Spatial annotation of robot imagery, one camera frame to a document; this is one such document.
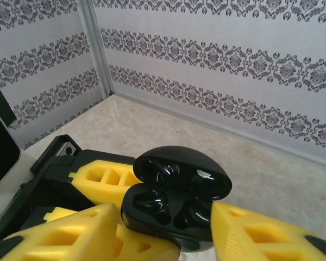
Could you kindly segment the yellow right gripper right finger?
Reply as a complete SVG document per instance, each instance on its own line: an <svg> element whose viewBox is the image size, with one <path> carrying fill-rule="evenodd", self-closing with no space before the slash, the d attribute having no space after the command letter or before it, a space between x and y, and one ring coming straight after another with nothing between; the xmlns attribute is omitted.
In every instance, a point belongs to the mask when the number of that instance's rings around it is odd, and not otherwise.
<svg viewBox="0 0 326 261"><path fill-rule="evenodd" d="M326 240L305 228L231 204L212 205L217 260L326 260Z"/></svg>

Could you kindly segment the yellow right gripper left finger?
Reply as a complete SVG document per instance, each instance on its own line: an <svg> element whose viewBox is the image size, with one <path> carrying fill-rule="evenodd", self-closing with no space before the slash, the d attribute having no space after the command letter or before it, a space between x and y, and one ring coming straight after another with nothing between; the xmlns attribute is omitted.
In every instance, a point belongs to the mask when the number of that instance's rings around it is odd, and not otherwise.
<svg viewBox="0 0 326 261"><path fill-rule="evenodd" d="M118 213L106 203L9 235L0 260L113 260Z"/></svg>

